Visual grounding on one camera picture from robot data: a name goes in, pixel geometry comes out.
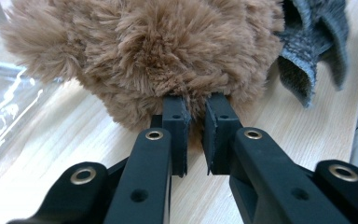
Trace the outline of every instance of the clear plastic sheet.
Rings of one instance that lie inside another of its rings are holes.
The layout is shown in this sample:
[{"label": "clear plastic sheet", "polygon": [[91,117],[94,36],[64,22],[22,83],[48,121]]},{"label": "clear plastic sheet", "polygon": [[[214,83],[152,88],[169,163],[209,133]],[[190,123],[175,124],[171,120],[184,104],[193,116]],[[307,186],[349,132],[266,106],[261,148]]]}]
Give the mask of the clear plastic sheet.
[{"label": "clear plastic sheet", "polygon": [[0,38],[0,155],[58,87],[57,83],[44,85],[27,77],[25,68],[15,63]]}]

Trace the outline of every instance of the wooden table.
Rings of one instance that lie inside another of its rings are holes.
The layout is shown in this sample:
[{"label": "wooden table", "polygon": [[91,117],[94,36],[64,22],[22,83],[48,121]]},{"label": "wooden table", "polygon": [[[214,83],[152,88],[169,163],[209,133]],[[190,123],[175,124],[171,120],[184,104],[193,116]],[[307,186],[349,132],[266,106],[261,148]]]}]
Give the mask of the wooden table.
[{"label": "wooden table", "polygon": [[[343,91],[318,64],[313,106],[285,89],[275,65],[265,97],[242,122],[267,131],[298,164],[348,161],[358,114],[358,0],[348,7],[351,69]],[[129,156],[137,133],[112,122],[103,104],[77,82],[59,87],[0,156],[0,223],[29,217],[64,170],[82,161],[110,167]],[[172,178],[171,223],[241,223],[226,176],[207,176],[204,155],[192,149],[188,175]]]}]

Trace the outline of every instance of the faux fur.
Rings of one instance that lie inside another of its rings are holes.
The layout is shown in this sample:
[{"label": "faux fur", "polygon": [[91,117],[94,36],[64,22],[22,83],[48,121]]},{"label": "faux fur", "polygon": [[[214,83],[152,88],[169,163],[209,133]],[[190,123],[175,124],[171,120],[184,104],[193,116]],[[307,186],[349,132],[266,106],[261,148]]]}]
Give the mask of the faux fur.
[{"label": "faux fur", "polygon": [[282,49],[281,0],[14,0],[8,16],[1,35],[30,76],[77,78],[132,130],[166,94],[194,120],[216,91],[243,114]]}]

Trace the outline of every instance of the stuffed toy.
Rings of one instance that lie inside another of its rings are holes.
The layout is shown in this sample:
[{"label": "stuffed toy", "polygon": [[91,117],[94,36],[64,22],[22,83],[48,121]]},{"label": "stuffed toy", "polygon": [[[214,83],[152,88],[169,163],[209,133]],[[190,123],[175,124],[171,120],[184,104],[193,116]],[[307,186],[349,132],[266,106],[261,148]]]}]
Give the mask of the stuffed toy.
[{"label": "stuffed toy", "polygon": [[1,36],[29,76],[77,79],[134,131],[164,95],[184,97],[193,128],[212,92],[246,114],[282,50],[280,0],[14,0],[7,15]]}]

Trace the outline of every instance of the gray knit fabric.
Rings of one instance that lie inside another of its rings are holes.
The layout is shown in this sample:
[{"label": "gray knit fabric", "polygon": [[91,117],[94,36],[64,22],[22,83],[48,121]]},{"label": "gray knit fabric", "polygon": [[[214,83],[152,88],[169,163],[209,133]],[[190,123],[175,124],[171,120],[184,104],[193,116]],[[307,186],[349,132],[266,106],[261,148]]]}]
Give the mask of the gray knit fabric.
[{"label": "gray knit fabric", "polygon": [[284,42],[278,59],[281,82],[305,107],[311,103],[316,64],[330,64],[333,80],[342,88],[348,71],[346,41],[349,26],[345,0],[285,0]]}]

